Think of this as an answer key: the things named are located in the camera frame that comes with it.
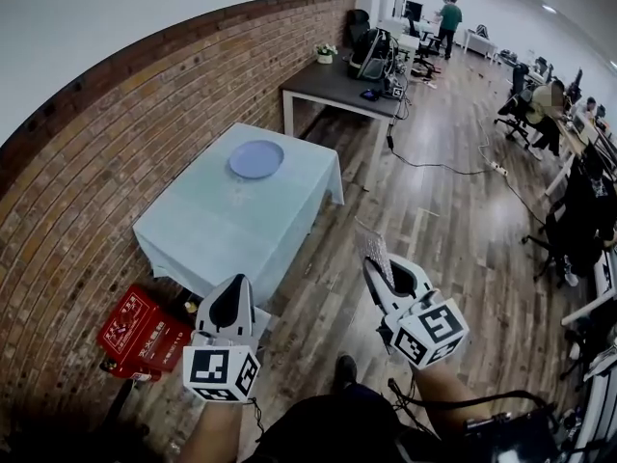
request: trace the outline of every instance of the desk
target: desk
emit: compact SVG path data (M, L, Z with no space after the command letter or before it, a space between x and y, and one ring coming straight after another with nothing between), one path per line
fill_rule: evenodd
M465 30L465 46L463 46L465 53L467 53L469 44L472 41L473 41L472 49L475 44L479 44L479 43L484 44L486 46L486 49L487 49L486 53L488 53L491 56L491 65L492 65L493 62L495 61L495 54L497 53L497 45L494 44L492 41L487 40L486 38L482 38L481 36L478 36L477 34L475 34L475 32L472 29L466 29Z
M428 35L437 34L435 33L435 28L433 27L433 24L430 22L414 21L414 27L416 28L416 31L420 33L420 37L423 41L426 40L426 37Z
M257 139L284 150L281 166L267 178L237 176L229 156ZM236 123L163 191L133 231L155 278L168 276L203 298L243 273L259 305L279 286L326 191L343 204L334 150Z
M561 180L563 180L568 174L568 172L570 172L572 164L575 161L575 156L581 156L583 151L587 147L587 145L583 143L580 139L578 139L578 136L574 132L572 132L565 123L563 123L562 121L556 121L555 123L559 128L559 133L561 134L561 137L565 141L564 145L566 146L566 149L571 153L571 155L568 158L568 161L566 161L566 163L563 165L561 171L557 174L557 177L555 177L555 179L550 183L549 187L547 187L547 190L544 191L546 196L549 196L555 191L559 183L561 183Z
M395 28L394 23L397 23L399 25L403 25L405 28L409 28L409 19L407 17L388 17L387 19L384 20L380 20L377 23L377 27L381 28L381 29L385 29L386 31L390 31L390 29L393 31ZM434 35L437 34L435 32L435 24L433 22L428 22L425 20L421 20L421 21L414 21L414 28L416 28L416 31L419 32L420 34L420 39L422 41L426 40L426 37L428 35Z
M536 86L544 86L547 84L545 78L539 73L534 72L533 70L529 71L529 74L525 76L531 82L533 82Z
M367 89L379 88L380 83L349 77L347 75L347 63L343 62L342 59L343 56L349 54L349 50L340 50L340 53L335 55L334 62L329 66L313 62L281 85L284 130L286 135L294 135L294 97L335 106L378 120L380 122L379 132L370 157L368 174L364 181L364 190L370 191L375 187L379 156L386 141L389 124L398 111L400 101L385 98L369 101L360 97L360 94Z
M418 48L420 48L420 38L414 38L409 35L401 35L398 38L398 49L409 53L412 61Z

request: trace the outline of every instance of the black cable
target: black cable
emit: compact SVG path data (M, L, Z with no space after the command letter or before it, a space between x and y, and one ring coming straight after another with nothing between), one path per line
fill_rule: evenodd
M259 427L259 430L261 430L261 435L257 439L255 439L255 442L258 443L263 437L263 434L265 433L265 429L263 428L263 424L261 423L261 408L259 408L259 405L257 404L256 397L249 398L249 402L244 403L244 405L253 405L255 407L255 420L257 421L257 427Z
M538 408L546 408L548 406L542 398L524 390L510 391L509 393L504 393L502 395L484 396L477 399L470 399L468 401L420 401L419 399L412 399L403 395L394 379L389 379L388 387L396 395L400 395L403 399L405 399L409 403L412 403L413 405L421 406L422 408L432 408L435 410L458 410L459 408L468 408L470 406L481 405L483 403L488 403L490 401L496 401L498 399L505 399L509 397L530 399L538 406Z
M519 198L519 201L521 201L521 203L523 203L523 205L525 206L525 208L527 209L527 211L529 211L529 214L531 214L531 216L533 216L533 218L540 223L540 225L544 225L544 221L542 221L540 218L538 218L536 216L536 214L531 210L531 207L529 207L527 205L527 203L523 200L523 198L518 194L518 192L516 190L514 190L512 188L512 185L510 185L510 182L508 181L507 177L503 178L505 180L505 184L508 186L508 188L512 191L512 193L517 196Z
M446 169L454 172L455 174L466 175L466 176L487 174L487 173L493 171L493 169L491 169L491 170L481 170L481 171L478 171L478 172L459 172L458 170L455 170L454 168L452 168L450 166L444 165L443 163L422 163L422 164L417 165L416 163L412 163L411 161L408 161L407 159L405 159L403 156L401 156L401 155L397 154L396 152L394 152L394 141L392 140L391 134L388 135L387 140L388 140L389 150L392 152L392 154L394 154L394 156L396 156L398 159L400 159L403 163L406 163L407 165L413 166L415 168L424 168L424 167L436 167L437 168L437 167L440 167L440 168L446 168ZM527 209L527 211L529 211L529 214L531 214L531 216L538 223L540 223L540 225L544 225L544 221L542 221L540 218L538 218L536 216L536 214L531 210L531 208L527 205L527 203L523 200L523 198L519 195L519 193L516 190L514 190L514 188L512 188L512 185L510 185L510 182L508 181L508 178L507 177L503 177L503 179L505 180L505 184L507 185L507 187L512 191L512 193L515 196L517 196L519 201L521 201L521 203L524 205L525 209Z
M396 401L397 401L396 404L392 405L394 408L394 411L397 412L399 410L403 410L407 414L407 416L410 418L410 420L415 424L416 429L422 432L425 432L426 434L429 434L433 437L437 437L437 435L433 431L431 431L426 425L423 425L416 418L414 413L408 408L409 401L404 399L402 396L399 396L397 391L395 390L392 390L392 391L396 395ZM416 395L416 380L412 378L412 384L407 394L407 398L413 398L415 395Z
M459 172L455 168L452 168L451 166L444 165L443 163L422 163L422 164L417 165L416 163L412 163L411 161L407 161L403 156L401 156L401 155L397 154L396 152L394 152L394 142L392 140L392 136L391 135L388 136L387 140L388 140L389 150L392 151L392 154L394 154L394 156L396 156L398 159L400 159L403 163L406 163L409 166L413 166L414 168L424 168L424 167L446 168L447 170L450 170L450 171L452 171L452 172L454 172L455 174L458 174L458 175L480 175L480 174L488 174L489 172L493 171L493 169L491 169L491 170L480 170L480 171L477 171L477 172Z

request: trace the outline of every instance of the white table leg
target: white table leg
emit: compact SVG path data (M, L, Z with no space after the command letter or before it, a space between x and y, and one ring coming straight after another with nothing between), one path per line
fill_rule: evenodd
M382 148L388 135L389 119L383 119L379 122L379 132L377 133L377 140L373 147L373 153L370 156L370 165L368 165L368 174L366 174L366 181L364 182L364 190L370 192L375 188L375 181L377 178L377 169L379 168L379 157L382 153Z
M553 180L552 183L547 188L547 190L544 191L544 194L546 196L549 196L550 194L552 194L555 191L555 189L557 188L557 185L559 185L559 183L561 183L561 180L563 180L566 177L566 175L568 174L568 172L572 168L572 164L574 163L574 161L575 161L575 156L572 154L570 156L570 158L568 159L568 161L566 161L566 164L563 165L563 168L561 169L561 172L559 172L557 174L557 177L555 177L555 180Z
M282 92L282 118L285 135L293 137L293 94L290 91Z

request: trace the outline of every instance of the wire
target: wire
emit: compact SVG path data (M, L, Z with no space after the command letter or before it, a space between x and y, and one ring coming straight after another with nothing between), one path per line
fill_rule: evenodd
M518 194L518 192L512 188L512 185L510 185L510 182L508 181L508 179L507 179L506 177L504 177L503 179L505 180L505 184L506 184L506 185L508 186L508 188L512 191L512 193L513 193L515 196L517 196L517 198L519 198L519 201L521 201L521 203L523 203L523 205L525 206L525 208L527 209L527 211L529 211L529 214L531 214L531 216L533 216L533 219L535 219L538 223L540 223L540 225L544 225L544 224L545 224L545 222L544 222L544 221L542 221L540 218L538 218L538 217L536 216L536 213L534 213L534 212L531 210L531 207L529 207L529 206L527 205L527 203L523 200L523 198L522 198L522 197Z
M403 400L407 401L408 403L412 403L415 406L421 406L422 408L431 408L433 410L458 410L459 408L467 408L469 406L480 405L505 398L529 399L533 401L538 408L548 409L548 417L553 425L553 430L556 431L559 428L559 423L557 422L552 413L554 405L548 405L539 396L533 395L532 393L524 390L510 391L502 395L484 396L477 399L470 399L467 401L420 401L419 399L413 399L409 396L403 395L400 388L398 387L398 384L396 384L396 381L393 378L390 378L388 380L388 387L392 390L392 392L396 395L397 398L402 398Z
M480 153L480 155L486 160L487 163L491 164L491 161L489 161L489 158L487 158L484 153L482 152L482 149L487 148L488 146L491 145L491 142L489 141L489 134L487 134L486 130L484 129L484 125L482 124L483 121L485 121L486 119L488 119L488 116L485 117L482 121L480 121L478 119L478 125L480 125L480 130L482 130L482 133L484 134L484 136L486 137L486 144L483 144L481 146L478 146L478 152ZM508 150L508 152L506 153L506 155L503 157L503 159L501 160L499 164L499 166L503 166L503 162L508 158L508 156L510 155L510 153L512 152L512 150ZM512 193L517 196L517 198L519 199L519 201L521 201L521 203L524 205L525 209L527 209L527 211L529 211L529 214L531 214L531 216L538 222L540 223L540 225L544 225L544 221L542 221L540 218L538 218L536 216L536 213L534 213L531 210L531 207L529 207L527 205L527 203L524 201L524 199L519 195L519 193L514 190L514 188L512 187L512 185L510 185L510 182L508 181L507 177L503 177L503 179L505 180L505 184L508 186L508 188L512 191Z
M391 136L389 135L388 144L390 144L390 140L391 140ZM394 147L390 148L390 150L392 151L392 154L394 154L394 156L400 159L403 163L406 163L409 166L413 166L414 168L425 168L425 167L446 168L447 170L450 170L451 172L454 172L455 174L458 174L458 175L480 175L480 174L488 174L489 172L493 171L493 169L491 169L491 170L478 170L477 172L460 172L456 170L455 168L452 168L451 166L444 165L443 163L421 163L417 165L416 163L412 163L411 161L408 161L400 154L397 154L396 152L394 152Z
M265 433L265 429L263 428L263 424L261 423L261 408L259 408L259 405L257 404L256 397L249 398L249 402L243 404L245 406L253 405L255 407L255 420L257 421L257 427L259 427L259 430L261 430L261 435L257 439L255 439L255 442L258 443L263 437L263 434Z
M413 398L416 395L416 380L414 378L412 378L412 383L410 385L409 388L409 392L407 394L407 396L402 396L399 395L400 394L400 390L395 391L394 389L392 389L392 391L394 392L394 395L396 395L396 403L394 405L392 405L392 408L394 408L395 412L398 412L399 410L403 410L407 416L410 418L410 420L416 425L416 428L422 432L425 432L427 434L430 434L434 437L437 437L437 435L432 432L426 425L423 425L414 415L414 413L408 408L409 405L409 401L407 401L405 399L406 398Z

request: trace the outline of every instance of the light blue tablecloth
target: light blue tablecloth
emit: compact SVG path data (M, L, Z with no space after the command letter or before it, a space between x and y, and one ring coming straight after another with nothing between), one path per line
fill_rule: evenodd
M249 180L228 166L247 141L284 150L270 177ZM343 204L334 150L261 128L235 124L154 201L133 226L155 277L169 276L205 297L237 273L268 300L310 232L326 191Z

